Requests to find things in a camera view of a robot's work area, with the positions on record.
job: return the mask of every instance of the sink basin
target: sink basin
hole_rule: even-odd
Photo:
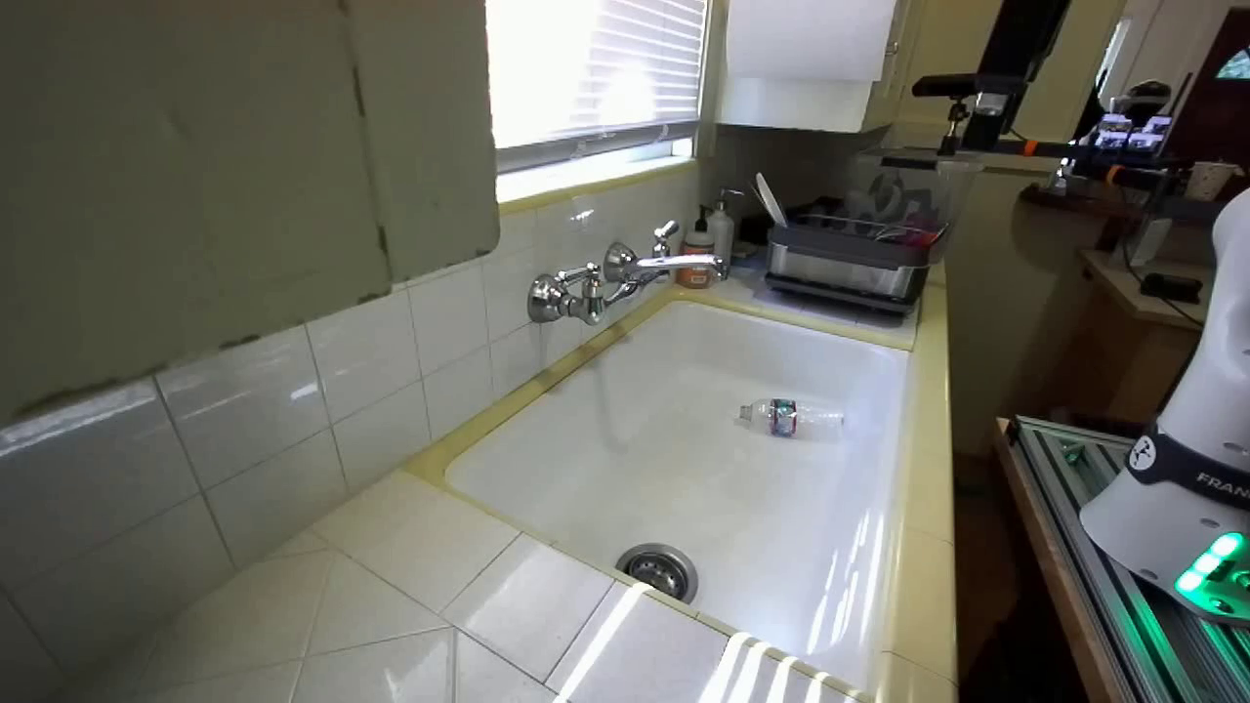
[[[872,687],[910,353],[673,301],[447,465],[447,482],[614,570],[682,553],[691,603]],[[816,437],[738,421],[757,399],[842,413]]]

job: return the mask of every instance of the sink drain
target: sink drain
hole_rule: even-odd
[[[677,600],[693,600],[693,589],[700,589],[693,560],[667,544],[628,545],[618,558],[618,570],[677,596]]]

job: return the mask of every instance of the white appliance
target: white appliance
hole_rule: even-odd
[[[1210,239],[1200,351],[1081,528],[1186,607],[1250,626],[1250,191],[1220,209]]]

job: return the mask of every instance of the tiled wall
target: tiled wall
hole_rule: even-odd
[[[505,214],[488,258],[0,429],[0,697],[83,676],[578,346],[595,326],[527,325],[529,278],[691,209],[673,170]]]

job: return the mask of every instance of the kitchen counter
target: kitchen counter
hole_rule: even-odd
[[[749,633],[575,560],[442,482],[462,447],[667,301],[910,351],[874,689],[851,689]],[[776,301],[749,273],[710,288],[662,284],[143,635],[79,697],[955,697],[945,325],[940,270],[899,325]]]

